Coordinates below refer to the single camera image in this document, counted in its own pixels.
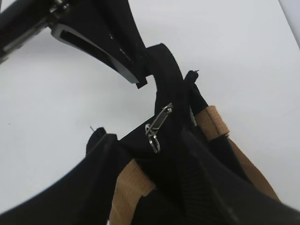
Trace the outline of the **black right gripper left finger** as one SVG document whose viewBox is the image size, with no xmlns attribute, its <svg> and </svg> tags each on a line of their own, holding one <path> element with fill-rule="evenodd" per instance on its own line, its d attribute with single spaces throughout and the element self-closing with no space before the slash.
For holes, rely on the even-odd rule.
<svg viewBox="0 0 300 225">
<path fill-rule="evenodd" d="M 107 29 L 101 31 L 101 28 L 97 26 L 90 30 L 85 25 L 83 29 L 88 32 L 87 37 L 70 26 L 60 23 L 52 29 L 51 34 L 58 41 L 103 62 L 130 83 L 136 84 L 138 88 L 147 84 L 145 75 L 138 71 L 134 58 L 125 52 L 125 49 Z"/>
</svg>

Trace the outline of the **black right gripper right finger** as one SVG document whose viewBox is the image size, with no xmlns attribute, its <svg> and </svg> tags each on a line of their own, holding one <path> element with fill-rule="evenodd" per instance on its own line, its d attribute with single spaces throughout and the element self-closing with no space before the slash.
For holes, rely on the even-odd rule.
<svg viewBox="0 0 300 225">
<path fill-rule="evenodd" d="M 134 58 L 138 71 L 150 75 L 144 53 L 145 45 L 136 27 L 129 2 L 127 0 L 58 0 L 56 1 L 57 24 L 65 24 L 86 37 L 90 30 L 99 26 L 107 29 L 125 52 Z"/>
</svg>

